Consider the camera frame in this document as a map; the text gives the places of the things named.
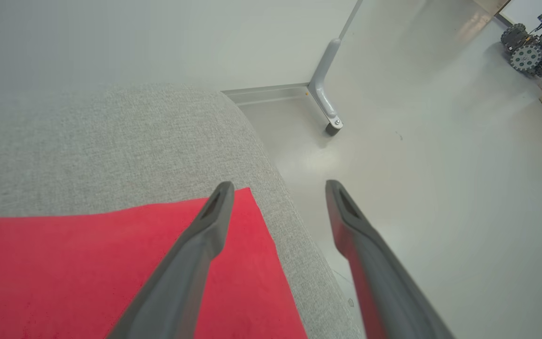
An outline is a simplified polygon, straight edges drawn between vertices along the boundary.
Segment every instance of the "gray upholstered cushion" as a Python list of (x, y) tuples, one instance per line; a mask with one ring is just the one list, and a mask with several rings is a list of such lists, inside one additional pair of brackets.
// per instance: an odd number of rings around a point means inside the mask
[(251, 187), (309, 337), (360, 337), (282, 178), (223, 94), (150, 85), (0, 99), (0, 216), (176, 202), (224, 180)]

